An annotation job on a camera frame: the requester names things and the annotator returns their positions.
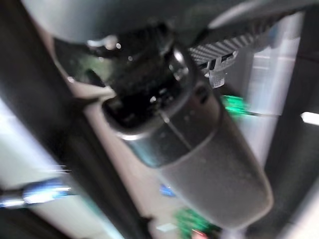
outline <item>white light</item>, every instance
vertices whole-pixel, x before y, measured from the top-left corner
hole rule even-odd
[[[174,230],[176,228],[177,228],[177,226],[175,226],[172,223],[166,223],[166,224],[163,224],[163,225],[156,227],[157,230],[160,230],[162,232],[168,232],[168,231]]]
[[[301,118],[305,123],[319,125],[319,114],[304,112],[301,114]]]
[[[14,207],[14,206],[20,206],[23,205],[24,201],[22,200],[10,200],[3,202],[3,206],[5,207]]]
[[[54,188],[54,191],[69,191],[71,188]]]
[[[39,194],[34,194],[31,196],[27,196],[24,198],[24,200],[28,204],[33,204],[33,203],[46,203],[54,200],[54,195],[56,192],[43,192]]]
[[[68,81],[69,81],[70,83],[74,83],[74,82],[75,82],[75,80],[74,80],[73,77],[71,77],[71,76],[68,76],[67,79],[68,79]]]
[[[182,63],[184,61],[183,55],[179,51],[174,51],[174,56],[178,62]]]
[[[154,103],[155,101],[156,101],[156,97],[152,96],[151,99],[150,99],[150,103]]]

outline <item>green light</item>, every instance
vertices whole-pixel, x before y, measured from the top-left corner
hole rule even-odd
[[[226,110],[233,117],[240,117],[242,115],[246,115],[247,112],[245,110],[245,102],[243,98],[237,96],[222,96],[222,103],[224,104]]]
[[[220,231],[221,229],[205,220],[202,216],[189,208],[183,208],[175,213],[177,219],[177,227],[180,230],[180,238],[191,239],[192,230],[210,234],[212,231]]]

